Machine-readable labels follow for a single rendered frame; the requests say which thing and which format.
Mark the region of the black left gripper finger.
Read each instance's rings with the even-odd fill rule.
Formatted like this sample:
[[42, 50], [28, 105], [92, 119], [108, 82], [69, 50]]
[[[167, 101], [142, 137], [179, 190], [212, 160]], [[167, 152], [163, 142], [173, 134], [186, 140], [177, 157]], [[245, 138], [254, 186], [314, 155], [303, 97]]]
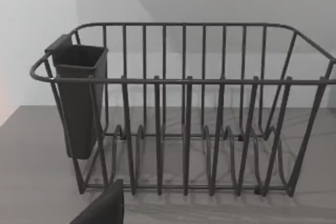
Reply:
[[69, 224], [124, 224], [123, 180], [112, 182]]

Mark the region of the dark grey cutlery holder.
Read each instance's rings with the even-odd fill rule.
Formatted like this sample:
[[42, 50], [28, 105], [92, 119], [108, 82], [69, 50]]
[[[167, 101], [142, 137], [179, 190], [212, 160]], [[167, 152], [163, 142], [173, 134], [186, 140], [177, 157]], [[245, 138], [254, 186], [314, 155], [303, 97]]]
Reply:
[[[60, 78], [106, 77], [108, 49], [99, 46], [74, 45], [69, 35], [63, 34], [45, 52], [52, 55], [56, 76]], [[90, 88], [84, 82], [58, 83], [72, 153], [77, 159], [88, 159], [97, 137], [93, 125]]]

